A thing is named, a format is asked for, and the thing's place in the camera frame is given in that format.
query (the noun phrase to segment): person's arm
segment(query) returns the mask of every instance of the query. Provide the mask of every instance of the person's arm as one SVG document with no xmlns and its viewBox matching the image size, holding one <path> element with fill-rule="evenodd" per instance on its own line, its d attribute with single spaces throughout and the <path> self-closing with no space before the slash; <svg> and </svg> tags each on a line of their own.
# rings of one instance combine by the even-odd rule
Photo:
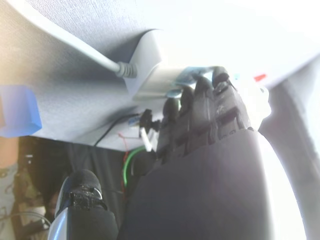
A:
<svg viewBox="0 0 320 240">
<path fill-rule="evenodd" d="M 0 137 L 0 169 L 8 168 L 18 161 L 19 138 Z"/>
</svg>

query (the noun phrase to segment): back of robotic hand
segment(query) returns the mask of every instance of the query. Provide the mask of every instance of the back of robotic hand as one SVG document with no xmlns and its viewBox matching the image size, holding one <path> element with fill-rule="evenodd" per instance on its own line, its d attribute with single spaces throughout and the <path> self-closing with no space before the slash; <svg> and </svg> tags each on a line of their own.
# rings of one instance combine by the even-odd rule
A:
<svg viewBox="0 0 320 240">
<path fill-rule="evenodd" d="M 287 175 L 254 129 L 265 117 L 255 114 L 258 97 L 243 87 L 241 97 L 222 67 L 212 80 L 194 78 L 194 90 L 165 103 L 157 161 L 140 178 L 118 239 L 306 239 Z"/>
</svg>

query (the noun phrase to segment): black cable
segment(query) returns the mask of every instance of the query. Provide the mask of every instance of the black cable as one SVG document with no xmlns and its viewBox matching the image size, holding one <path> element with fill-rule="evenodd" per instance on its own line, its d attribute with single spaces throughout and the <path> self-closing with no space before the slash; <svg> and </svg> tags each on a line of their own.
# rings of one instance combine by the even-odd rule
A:
<svg viewBox="0 0 320 240">
<path fill-rule="evenodd" d="M 49 227 L 50 227 L 50 225 L 51 225 L 50 221 L 49 221 L 45 216 L 42 216 L 41 214 L 39 214 L 39 213 L 37 213 L 37 212 L 32 212 L 32 211 L 21 211 L 21 212 L 13 213 L 13 214 L 11 214 L 11 215 L 8 215 L 8 216 L 5 216 L 5 217 L 0 218 L 0 222 L 1 222 L 1 221 L 4 221 L 4 220 L 7 220 L 7 219 L 11 219 L 11 218 L 13 218 L 13 217 L 22 216 L 22 215 L 38 217 L 38 218 L 44 220 L 44 222 L 45 222 Z"/>
<path fill-rule="evenodd" d="M 111 126 L 105 131 L 105 133 L 95 142 L 95 144 L 93 145 L 94 147 L 96 147 L 98 145 L 98 143 L 101 142 L 102 139 L 105 138 L 105 136 L 115 127 L 115 125 L 120 122 L 123 119 L 129 119 L 129 118 L 133 118 L 133 117 L 137 117 L 139 116 L 139 113 L 134 113 L 134 114 L 128 114 L 128 115 L 123 115 L 121 117 L 119 117 L 117 120 L 115 120 Z"/>
</svg>

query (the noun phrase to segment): white cable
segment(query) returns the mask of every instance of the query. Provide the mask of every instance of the white cable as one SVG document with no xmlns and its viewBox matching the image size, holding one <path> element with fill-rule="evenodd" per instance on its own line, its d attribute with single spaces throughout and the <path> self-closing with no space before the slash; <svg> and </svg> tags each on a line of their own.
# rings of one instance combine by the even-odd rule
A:
<svg viewBox="0 0 320 240">
<path fill-rule="evenodd" d="M 101 66 L 117 73 L 118 77 L 135 77 L 135 67 L 128 63 L 115 63 L 110 60 L 93 47 L 89 46 L 84 41 L 80 40 L 70 32 L 64 30 L 62 27 L 54 24 L 52 21 L 43 16 L 40 12 L 34 9 L 25 0 L 6 0 L 18 13 L 26 18 L 30 23 L 37 26 L 47 34 L 54 38 L 68 44 L 69 46 L 77 49 L 81 53 L 85 54 Z"/>
</svg>

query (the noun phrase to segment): white power strip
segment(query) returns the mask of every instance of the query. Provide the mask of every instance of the white power strip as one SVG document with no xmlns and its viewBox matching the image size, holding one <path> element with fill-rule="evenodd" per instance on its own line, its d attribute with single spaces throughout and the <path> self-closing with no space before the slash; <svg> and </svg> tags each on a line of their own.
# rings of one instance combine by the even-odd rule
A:
<svg viewBox="0 0 320 240">
<path fill-rule="evenodd" d="M 140 39 L 130 65 L 137 69 L 136 78 L 124 78 L 134 100 L 178 95 L 183 85 L 191 85 L 191 73 L 205 73 L 209 65 L 201 65 L 183 44 L 163 30 L 152 30 Z"/>
</svg>

